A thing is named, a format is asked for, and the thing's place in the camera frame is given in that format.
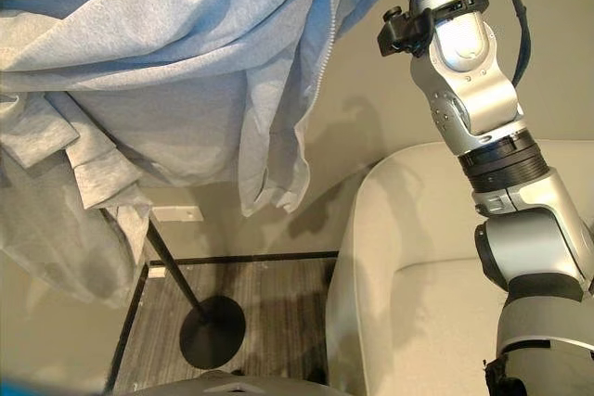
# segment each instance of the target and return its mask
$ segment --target zipper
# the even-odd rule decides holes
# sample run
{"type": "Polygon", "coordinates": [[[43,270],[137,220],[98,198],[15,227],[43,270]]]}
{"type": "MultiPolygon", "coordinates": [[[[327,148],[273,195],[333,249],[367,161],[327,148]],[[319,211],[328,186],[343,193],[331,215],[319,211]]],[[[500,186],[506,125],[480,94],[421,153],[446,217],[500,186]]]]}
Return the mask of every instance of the zipper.
{"type": "MultiPolygon", "coordinates": [[[[329,32],[328,32],[328,43],[326,44],[326,48],[324,49],[324,53],[325,53],[324,58],[322,59],[322,65],[320,66],[319,74],[317,75],[316,92],[314,94],[311,104],[309,104],[307,110],[305,111],[305,113],[303,114],[301,119],[299,119],[297,121],[297,123],[295,124],[295,130],[297,130],[298,127],[303,127],[304,123],[307,122],[307,118],[309,117],[309,114],[311,113],[312,109],[314,108],[314,105],[317,102],[317,99],[319,98],[319,93],[320,93],[320,89],[322,86],[322,80],[324,78],[324,73],[326,72],[326,67],[328,66],[330,54],[332,53],[332,48],[334,47],[335,39],[336,39],[336,0],[330,0],[330,26],[329,26],[329,32]]],[[[299,156],[300,156],[301,160],[303,161],[303,163],[305,164],[305,166],[307,166],[308,174],[307,174],[307,180],[306,180],[305,184],[303,184],[301,186],[301,190],[296,193],[296,199],[293,201],[293,203],[290,205],[283,206],[285,211],[287,211],[287,212],[295,211],[295,209],[297,208],[297,204],[301,203],[303,201],[303,197],[309,187],[309,181],[310,181],[309,163],[305,159],[304,132],[301,135],[301,137],[299,136],[299,132],[295,132],[295,136],[297,138],[297,145],[299,148],[299,156]]]]}
{"type": "Polygon", "coordinates": [[[320,66],[319,74],[317,75],[317,85],[316,85],[316,93],[314,94],[314,98],[312,99],[312,103],[309,106],[309,110],[305,113],[303,118],[305,119],[309,112],[314,107],[317,99],[319,97],[319,92],[322,87],[322,81],[324,79],[324,73],[326,72],[326,67],[328,66],[328,62],[330,59],[330,54],[332,53],[332,48],[334,47],[334,40],[336,39],[336,0],[330,0],[330,27],[329,27],[329,39],[328,45],[326,46],[325,55],[322,59],[322,65],[320,66]]]}

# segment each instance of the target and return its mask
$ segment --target black floor lamp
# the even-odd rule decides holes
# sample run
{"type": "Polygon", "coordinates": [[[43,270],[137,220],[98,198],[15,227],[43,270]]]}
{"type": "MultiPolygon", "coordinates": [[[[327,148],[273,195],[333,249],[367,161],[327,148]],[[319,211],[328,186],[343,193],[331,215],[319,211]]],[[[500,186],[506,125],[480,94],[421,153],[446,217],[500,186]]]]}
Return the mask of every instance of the black floor lamp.
{"type": "Polygon", "coordinates": [[[241,307],[225,296],[212,296],[199,302],[151,221],[148,222],[147,238],[192,305],[179,333],[182,354],[197,368],[213,369],[226,364],[239,350],[245,336],[245,316],[241,307]]]}

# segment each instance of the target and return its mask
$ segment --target gray cloth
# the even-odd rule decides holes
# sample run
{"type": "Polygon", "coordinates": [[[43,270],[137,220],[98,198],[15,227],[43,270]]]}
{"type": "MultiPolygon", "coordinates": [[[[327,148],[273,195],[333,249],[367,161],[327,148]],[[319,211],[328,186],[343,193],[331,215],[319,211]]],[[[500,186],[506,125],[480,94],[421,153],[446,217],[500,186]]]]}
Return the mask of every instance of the gray cloth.
{"type": "Polygon", "coordinates": [[[63,92],[1,95],[0,143],[0,248],[80,300],[126,304],[149,223],[141,172],[63,92]]]}
{"type": "Polygon", "coordinates": [[[0,1],[0,89],[30,99],[4,151],[26,170],[64,148],[82,208],[134,245],[137,185],[234,181],[245,215],[296,209],[332,43],[376,0],[0,1]]]}

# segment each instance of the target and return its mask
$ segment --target black clamp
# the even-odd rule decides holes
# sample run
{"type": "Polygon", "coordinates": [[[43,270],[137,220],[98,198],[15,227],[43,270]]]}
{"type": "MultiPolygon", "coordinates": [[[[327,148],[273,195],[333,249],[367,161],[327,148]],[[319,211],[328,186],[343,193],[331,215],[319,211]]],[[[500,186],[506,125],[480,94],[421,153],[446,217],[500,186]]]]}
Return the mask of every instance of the black clamp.
{"type": "Polygon", "coordinates": [[[429,48],[436,24],[475,11],[484,13],[488,6],[489,0],[453,0],[415,16],[403,14],[400,6],[392,8],[383,15],[385,23],[378,35],[381,55],[405,52],[420,57],[429,48]]]}

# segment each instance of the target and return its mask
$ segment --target floor trim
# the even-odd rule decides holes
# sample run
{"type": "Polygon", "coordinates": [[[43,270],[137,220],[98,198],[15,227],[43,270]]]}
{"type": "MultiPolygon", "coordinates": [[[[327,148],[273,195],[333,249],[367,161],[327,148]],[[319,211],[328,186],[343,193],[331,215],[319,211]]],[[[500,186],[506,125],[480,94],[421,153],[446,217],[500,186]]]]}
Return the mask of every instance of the floor trim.
{"type": "Polygon", "coordinates": [[[115,348],[115,353],[113,353],[110,373],[108,374],[108,380],[105,383],[103,394],[111,394],[111,392],[113,391],[113,387],[115,386],[115,381],[118,378],[120,366],[122,365],[123,352],[126,349],[126,344],[128,343],[128,338],[130,337],[130,331],[132,330],[132,324],[134,323],[134,319],[136,317],[138,303],[140,302],[140,298],[142,297],[142,291],[145,288],[145,283],[147,282],[148,276],[149,267],[147,265],[144,265],[142,271],[140,272],[140,277],[138,277],[138,282],[136,283],[134,295],[132,296],[130,306],[128,307],[128,313],[126,314],[126,318],[123,321],[122,332],[120,333],[120,340],[118,340],[118,345],[115,348]]]}
{"type": "MultiPolygon", "coordinates": [[[[330,259],[338,257],[338,250],[324,250],[321,252],[291,252],[280,254],[229,255],[221,257],[204,257],[193,259],[179,259],[177,264],[208,264],[208,263],[245,263],[245,262],[276,262],[281,260],[330,259]]],[[[161,260],[153,260],[149,266],[163,266],[161,260]]]]}
{"type": "MultiPolygon", "coordinates": [[[[185,264],[208,264],[208,263],[232,263],[232,262],[276,262],[282,260],[308,260],[308,259],[329,259],[338,257],[338,250],[326,250],[321,252],[292,252],[292,253],[280,253],[280,254],[256,254],[256,255],[235,255],[225,257],[205,257],[195,259],[179,259],[175,262],[180,265],[185,264]]],[[[148,263],[148,266],[144,266],[134,296],[130,302],[128,308],[128,314],[123,322],[122,333],[120,334],[120,340],[113,354],[113,360],[111,361],[110,373],[108,380],[105,384],[103,394],[110,394],[115,386],[115,381],[118,378],[120,372],[120,366],[122,365],[123,353],[126,349],[128,338],[130,337],[130,331],[132,330],[132,324],[136,317],[136,310],[138,309],[138,303],[142,297],[142,291],[144,290],[145,283],[149,276],[149,267],[163,266],[163,262],[160,260],[153,260],[148,263]]]]}

